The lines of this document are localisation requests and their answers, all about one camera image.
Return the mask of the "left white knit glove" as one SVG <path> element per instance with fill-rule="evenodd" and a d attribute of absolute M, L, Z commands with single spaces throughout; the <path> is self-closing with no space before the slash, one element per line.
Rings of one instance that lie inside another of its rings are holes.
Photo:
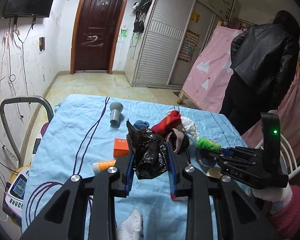
<path fill-rule="evenodd" d="M 139 210 L 134 210 L 116 229 L 116 237 L 118 240 L 143 239 L 143 216 Z"/>

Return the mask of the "right white knit glove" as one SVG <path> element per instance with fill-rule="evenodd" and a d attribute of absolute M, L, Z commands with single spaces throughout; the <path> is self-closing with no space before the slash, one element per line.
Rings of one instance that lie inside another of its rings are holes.
<path fill-rule="evenodd" d="M 265 189 L 252 189 L 254 197 L 268 202 L 290 202 L 293 192 L 288 184 L 286 187 L 266 187 Z"/>

